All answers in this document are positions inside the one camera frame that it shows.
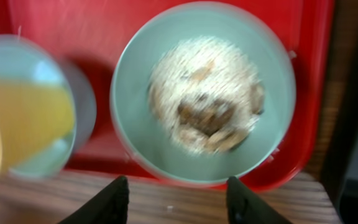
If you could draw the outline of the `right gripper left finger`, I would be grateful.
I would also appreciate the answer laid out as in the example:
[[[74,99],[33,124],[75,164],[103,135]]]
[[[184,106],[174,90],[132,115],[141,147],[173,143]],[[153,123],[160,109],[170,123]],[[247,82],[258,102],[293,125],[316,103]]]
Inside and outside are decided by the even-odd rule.
[[[119,176],[59,224],[126,224],[129,183]]]

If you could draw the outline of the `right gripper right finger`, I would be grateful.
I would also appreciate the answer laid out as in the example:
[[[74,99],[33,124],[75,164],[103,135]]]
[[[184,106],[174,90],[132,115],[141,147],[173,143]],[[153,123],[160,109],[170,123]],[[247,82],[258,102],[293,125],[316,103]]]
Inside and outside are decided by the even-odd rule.
[[[234,176],[227,180],[226,208],[230,224],[291,224]]]

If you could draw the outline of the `green bowl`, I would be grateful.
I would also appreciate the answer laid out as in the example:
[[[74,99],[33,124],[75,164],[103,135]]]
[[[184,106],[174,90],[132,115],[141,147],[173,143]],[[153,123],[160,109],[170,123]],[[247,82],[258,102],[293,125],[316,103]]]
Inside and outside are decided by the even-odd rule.
[[[157,60],[179,41],[200,35],[236,44],[256,64],[265,87],[255,129],[235,150],[215,156],[192,156],[171,142],[147,101]],[[172,184],[206,187],[256,170],[287,136],[297,99],[291,60],[275,33],[243,9],[204,1],[171,7],[136,32],[115,67],[110,108],[119,139],[144,169]]]

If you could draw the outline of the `leftover rice and food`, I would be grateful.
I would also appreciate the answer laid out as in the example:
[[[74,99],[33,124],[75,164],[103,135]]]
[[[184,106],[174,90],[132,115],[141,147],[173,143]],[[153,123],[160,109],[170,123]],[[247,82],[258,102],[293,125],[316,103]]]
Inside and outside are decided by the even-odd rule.
[[[179,41],[150,76],[150,109],[172,142],[192,154],[238,146],[258,122],[264,96],[257,66],[213,36]]]

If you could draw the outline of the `yellow plastic cup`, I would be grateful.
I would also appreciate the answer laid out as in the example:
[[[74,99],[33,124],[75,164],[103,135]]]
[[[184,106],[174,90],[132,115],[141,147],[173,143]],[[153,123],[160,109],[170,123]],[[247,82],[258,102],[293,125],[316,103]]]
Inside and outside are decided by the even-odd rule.
[[[0,81],[0,173],[36,155],[75,126],[61,85]]]

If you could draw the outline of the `small light blue saucer bowl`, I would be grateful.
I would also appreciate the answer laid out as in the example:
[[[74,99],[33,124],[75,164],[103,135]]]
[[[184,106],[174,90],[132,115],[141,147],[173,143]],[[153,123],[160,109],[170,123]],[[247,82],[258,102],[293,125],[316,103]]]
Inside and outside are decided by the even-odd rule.
[[[75,106],[73,130],[5,171],[23,179],[43,179],[59,173],[87,142],[95,126],[96,98],[85,74],[70,62],[55,61],[25,38],[0,35],[0,81],[61,85],[71,94]]]

